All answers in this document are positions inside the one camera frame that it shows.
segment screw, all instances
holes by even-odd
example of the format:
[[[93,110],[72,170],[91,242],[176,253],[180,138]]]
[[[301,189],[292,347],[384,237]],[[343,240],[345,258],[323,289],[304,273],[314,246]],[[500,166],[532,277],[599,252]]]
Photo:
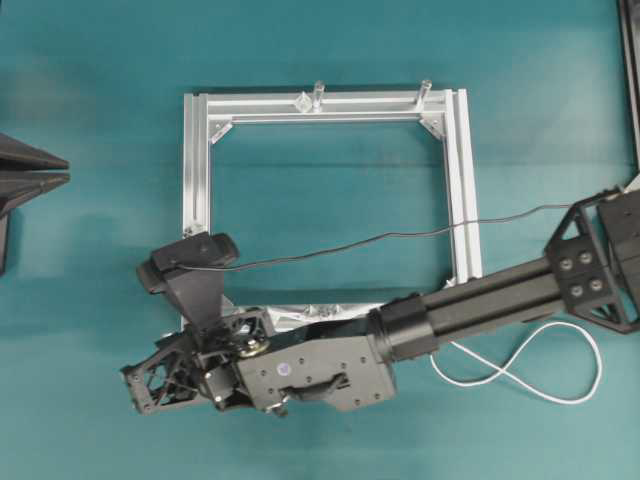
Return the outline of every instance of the screw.
[[[286,362],[279,363],[276,367],[276,371],[281,377],[288,377],[291,375],[291,365]]]
[[[570,258],[563,258],[562,260],[560,260],[560,268],[565,272],[567,270],[571,270],[573,268],[573,262]]]
[[[580,253],[580,256],[578,258],[582,263],[588,265],[589,263],[591,263],[591,260],[593,260],[593,255],[591,255],[590,252],[582,252]]]
[[[573,295],[574,297],[581,297],[582,294],[584,293],[584,290],[580,285],[574,285],[571,287],[570,292],[571,292],[571,295]]]
[[[599,292],[600,290],[602,290],[602,287],[604,287],[604,284],[599,278],[594,278],[589,282],[589,288],[591,288],[591,290],[593,290],[594,292]]]

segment aluminum frame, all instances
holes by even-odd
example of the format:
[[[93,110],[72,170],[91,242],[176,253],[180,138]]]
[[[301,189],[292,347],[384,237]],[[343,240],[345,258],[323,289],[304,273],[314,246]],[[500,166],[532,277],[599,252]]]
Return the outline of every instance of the aluminum frame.
[[[633,131],[634,152],[638,169],[640,169],[640,72],[638,63],[640,57],[640,0],[618,0],[618,14],[620,17],[620,33],[622,35],[622,49],[627,76],[627,91],[629,94],[629,110]],[[640,175],[637,175],[626,190],[640,189]]]
[[[278,93],[214,93],[184,96],[183,236],[211,232],[211,174],[214,146],[234,126],[274,123],[419,122],[442,141],[447,203],[453,229],[453,278],[448,285],[482,276],[482,256],[471,148],[467,92],[432,90],[424,80],[418,90],[325,92],[322,82],[310,91]],[[310,317],[342,318],[377,304],[307,306]],[[271,307],[302,312],[305,306]],[[297,315],[298,320],[304,313]]]

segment hex bolt head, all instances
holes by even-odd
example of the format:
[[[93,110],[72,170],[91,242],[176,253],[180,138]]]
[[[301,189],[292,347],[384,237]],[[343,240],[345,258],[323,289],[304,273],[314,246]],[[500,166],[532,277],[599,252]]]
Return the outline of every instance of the hex bolt head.
[[[584,293],[584,289],[580,285],[573,285],[569,291],[574,297],[581,297]]]
[[[591,252],[581,252],[578,259],[580,260],[580,263],[588,265],[593,260],[593,255],[591,255]]]
[[[599,278],[594,278],[589,282],[589,288],[594,292],[599,292],[604,287],[604,283]]]
[[[573,268],[573,261],[570,258],[563,258],[562,260],[560,260],[560,269],[567,272],[572,268]]]

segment square metal frame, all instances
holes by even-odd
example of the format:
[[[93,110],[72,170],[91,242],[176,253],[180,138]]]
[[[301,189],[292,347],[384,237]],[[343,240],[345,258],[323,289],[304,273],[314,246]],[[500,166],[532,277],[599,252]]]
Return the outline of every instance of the square metal frame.
[[[316,82],[308,92],[186,94],[183,235],[211,232],[214,146],[231,128],[244,124],[329,122],[419,122],[442,142],[449,221],[460,224],[450,235],[453,278],[448,284],[481,277],[479,228],[477,223],[468,223],[477,220],[478,211],[467,92],[432,90],[428,80],[418,90],[325,92],[324,84]],[[354,309],[366,310],[372,305],[350,304],[347,310],[352,315]],[[283,307],[290,312],[292,309],[287,307],[302,312],[302,317],[304,311],[310,314],[307,317],[313,317],[310,309],[322,306]],[[320,316],[337,319],[344,311],[331,305]]]

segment bolt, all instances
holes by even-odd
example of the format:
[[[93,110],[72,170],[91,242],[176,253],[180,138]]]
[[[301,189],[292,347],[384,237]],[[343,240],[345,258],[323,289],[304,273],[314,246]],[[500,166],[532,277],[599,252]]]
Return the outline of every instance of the bolt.
[[[593,255],[591,255],[590,252],[581,252],[578,258],[580,259],[580,262],[588,265],[593,260]]]
[[[416,98],[418,107],[422,108],[424,105],[424,101],[427,95],[429,95],[432,85],[431,80],[423,80],[422,83],[420,83],[420,90],[418,90],[418,97]]]
[[[560,260],[560,268],[565,272],[573,268],[573,262],[570,258],[563,258]]]
[[[582,294],[584,293],[584,290],[580,285],[574,285],[571,287],[570,292],[571,292],[571,295],[573,295],[574,297],[581,297]]]
[[[291,365],[286,362],[279,363],[276,367],[276,371],[281,377],[288,377],[291,375]]]
[[[594,278],[589,282],[589,288],[594,292],[599,292],[604,287],[604,283],[599,278]]]

